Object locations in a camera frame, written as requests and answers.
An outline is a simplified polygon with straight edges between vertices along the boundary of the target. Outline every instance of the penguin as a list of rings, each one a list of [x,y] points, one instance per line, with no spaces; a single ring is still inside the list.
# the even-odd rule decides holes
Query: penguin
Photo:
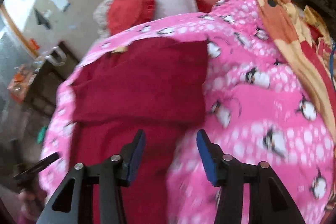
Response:
[[[215,42],[212,42],[209,37],[207,37],[207,47],[210,58],[216,58],[221,54],[221,48]]]
[[[170,34],[170,33],[174,33],[173,27],[163,28],[160,31],[158,31],[156,34],[163,35],[163,34]]]
[[[321,199],[324,197],[327,191],[327,181],[321,175],[321,171],[318,167],[317,167],[317,170],[318,170],[318,175],[316,178],[313,179],[313,182],[311,183],[311,187],[309,188],[309,191],[312,192],[315,199]]]
[[[266,72],[258,71],[256,67],[252,68],[245,75],[245,81],[253,85],[259,85],[269,88],[270,78]]]
[[[150,25],[146,25],[144,27],[142,27],[141,30],[139,30],[138,32],[149,32],[151,30],[151,26]]]
[[[281,131],[274,131],[271,128],[267,131],[266,136],[263,137],[262,142],[267,150],[271,150],[282,158],[285,157],[285,138]]]
[[[299,108],[295,112],[301,112],[308,121],[314,121],[317,117],[316,108],[311,101],[308,101],[302,94],[302,100],[299,102]]]
[[[56,138],[54,138],[50,143],[53,147],[58,148],[58,140]]]
[[[57,169],[60,172],[65,172],[67,169],[67,163],[64,159],[60,159],[58,164],[57,164]]]
[[[235,22],[235,20],[233,19],[232,15],[228,15],[228,16],[220,16],[220,19],[229,22],[229,23],[233,23]]]
[[[202,16],[199,16],[199,18],[203,18],[205,20],[215,20],[211,15],[209,14],[205,14],[205,15],[202,15]]]
[[[63,132],[66,136],[70,136],[72,134],[74,125],[74,123],[70,122],[63,128]]]
[[[231,113],[230,111],[224,107],[219,100],[217,100],[212,106],[210,113],[214,113],[217,117],[219,123],[224,127],[227,128],[229,126],[231,120]]]
[[[283,63],[280,62],[278,59],[275,59],[274,66],[282,65]]]
[[[65,113],[65,109],[64,108],[61,108],[59,111],[58,111],[58,115],[63,115]]]
[[[255,33],[254,36],[258,37],[261,40],[267,40],[268,39],[268,35],[267,35],[266,31],[259,28],[259,27],[257,27],[256,33]]]
[[[251,42],[242,34],[234,32],[236,38],[238,39],[238,41],[244,46],[244,47],[251,47]]]
[[[110,42],[105,42],[103,45],[101,45],[101,48],[107,48],[110,45]]]

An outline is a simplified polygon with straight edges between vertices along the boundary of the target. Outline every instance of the blue gripper pad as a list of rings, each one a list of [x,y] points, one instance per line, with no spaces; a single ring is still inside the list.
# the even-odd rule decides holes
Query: blue gripper pad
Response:
[[[125,167],[128,165],[126,180],[129,184],[135,179],[137,175],[145,143],[146,137],[144,131],[138,130],[133,142],[130,144],[133,153],[130,155],[130,158],[123,163]]]
[[[208,135],[205,133],[205,130],[201,129],[197,132],[196,143],[208,181],[215,186],[217,184],[217,164],[214,162],[208,150],[209,144],[212,143],[210,142]]]

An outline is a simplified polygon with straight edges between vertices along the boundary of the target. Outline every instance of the white polka dot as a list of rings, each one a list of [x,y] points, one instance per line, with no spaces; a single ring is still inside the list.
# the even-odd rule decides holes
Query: white polka dot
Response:
[[[331,140],[328,137],[324,138],[324,145],[328,150],[331,148]]]
[[[248,12],[249,11],[249,8],[246,5],[242,5],[241,8],[242,8],[242,10],[244,12]]]
[[[294,130],[293,129],[290,128],[290,129],[287,130],[287,137],[290,138],[290,139],[294,137]]]
[[[251,125],[251,132],[254,134],[263,134],[264,133],[264,127],[263,124],[260,122],[255,122]]]
[[[215,90],[220,90],[222,89],[224,85],[224,79],[223,77],[217,77],[214,81],[213,81],[213,88]]]
[[[311,135],[311,132],[308,130],[306,130],[303,133],[303,138],[304,138],[304,141],[308,144],[311,144],[313,142],[313,136]]]
[[[292,75],[293,74],[293,71],[292,69],[289,67],[289,66],[285,66],[285,70],[288,74]]]
[[[272,164],[272,162],[273,162],[273,154],[272,153],[267,153],[266,160],[267,160],[268,163]]]
[[[307,156],[306,156],[306,154],[301,154],[301,162],[303,163],[303,164],[306,164],[307,163]]]
[[[324,126],[321,126],[321,133],[323,134],[323,135],[325,135],[326,134],[326,128],[324,127]]]
[[[316,157],[318,159],[322,159],[324,156],[324,150],[323,150],[323,146],[319,143],[317,146],[316,146]]]
[[[233,147],[233,153],[234,156],[239,159],[241,159],[244,156],[244,152],[245,152],[245,147],[242,143],[236,143]]]
[[[299,151],[303,151],[304,150],[304,148],[305,148],[305,146],[303,145],[303,141],[301,140],[301,139],[299,139],[299,138],[297,138],[296,140],[295,140],[295,146],[296,146],[296,148],[297,148],[297,150],[299,150]]]
[[[249,145],[246,149],[246,152],[251,155],[253,153],[253,146],[252,145]]]
[[[235,129],[235,130],[232,132],[231,139],[232,139],[232,140],[237,140],[238,137],[239,137],[239,130],[238,130],[238,129]]]
[[[241,131],[241,135],[244,137],[244,138],[246,138],[247,136],[248,136],[248,130],[247,130],[247,128],[243,128],[243,130]]]
[[[208,24],[208,25],[207,25],[207,28],[208,28],[208,30],[213,30],[213,29],[215,28],[215,26],[212,25],[212,24]]]
[[[251,159],[251,158],[248,158],[245,163],[252,164],[252,165],[256,164],[255,159]]]
[[[229,75],[226,75],[226,85],[231,84],[231,77]]]
[[[179,33],[185,33],[186,31],[187,31],[186,27],[182,27],[182,28],[178,29]]]
[[[282,79],[285,83],[287,82],[288,77],[287,77],[287,75],[285,75],[285,73],[280,72],[280,77],[281,77],[281,79]]]
[[[297,154],[294,151],[291,151],[288,154],[288,162],[291,164],[296,164],[297,163]]]

